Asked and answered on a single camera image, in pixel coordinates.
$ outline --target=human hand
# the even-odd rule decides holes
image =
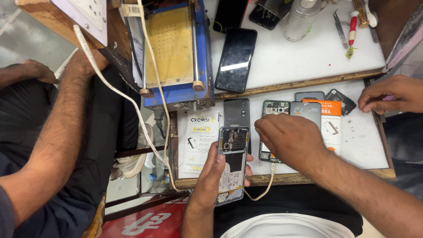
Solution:
[[[317,125],[300,116],[268,114],[257,120],[255,129],[270,152],[289,167],[310,175],[331,156]]]
[[[252,161],[253,157],[248,154],[247,161]],[[198,177],[195,189],[192,192],[189,206],[192,211],[213,211],[217,194],[219,193],[219,180],[225,170],[225,156],[217,155],[217,141],[213,142],[210,146],[209,155],[207,156],[206,163],[203,170]],[[252,176],[253,172],[249,165],[245,167],[245,174]],[[244,186],[250,186],[248,180],[244,181]]]
[[[42,63],[35,60],[25,60],[21,65],[24,67],[25,72],[28,76],[31,76],[35,79],[38,79],[41,82],[58,84],[59,80],[56,79],[53,71],[49,67],[43,65]]]
[[[100,71],[109,65],[109,61],[107,61],[107,59],[98,50],[91,50],[91,54],[93,55]],[[91,66],[90,61],[88,60],[84,51],[81,49],[75,52],[69,63],[66,65],[65,70],[69,72],[75,72],[86,78],[91,78],[96,74],[94,68]]]
[[[368,113],[371,110],[383,114],[387,110],[423,112],[423,80],[395,75],[383,82],[363,89],[358,99],[358,108]],[[396,100],[382,100],[395,96]]]

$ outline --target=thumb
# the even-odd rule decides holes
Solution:
[[[210,172],[207,175],[207,180],[211,183],[219,183],[220,177],[225,170],[226,159],[224,155],[218,155],[213,165],[211,166]]]
[[[401,111],[404,108],[404,102],[400,100],[392,100],[392,101],[375,101],[367,104],[363,107],[362,111],[364,113],[370,112],[373,110],[378,114],[383,114],[386,110],[396,110]]]

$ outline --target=yellow heating plate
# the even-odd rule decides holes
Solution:
[[[194,81],[189,8],[153,14],[146,27],[162,86]],[[145,54],[147,87],[154,88],[158,86],[156,73],[147,47]]]

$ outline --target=usb cable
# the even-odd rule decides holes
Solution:
[[[249,194],[248,194],[248,192],[244,189],[244,192],[245,192],[245,194],[251,199],[251,200],[253,200],[253,201],[257,201],[257,200],[259,200],[260,198],[262,198],[264,195],[266,195],[267,194],[267,192],[269,191],[269,189],[270,189],[270,186],[272,186],[272,182],[273,182],[273,176],[275,175],[275,170],[276,170],[276,163],[272,163],[272,167],[271,167],[271,169],[270,169],[270,182],[269,182],[269,185],[267,186],[267,189],[266,189],[266,191],[264,191],[264,193],[262,194],[262,195],[260,195],[260,196],[258,196],[257,198],[252,198]]]

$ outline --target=white shirt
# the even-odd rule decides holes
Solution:
[[[250,218],[220,238],[354,238],[345,226],[323,218],[297,213],[271,213]]]

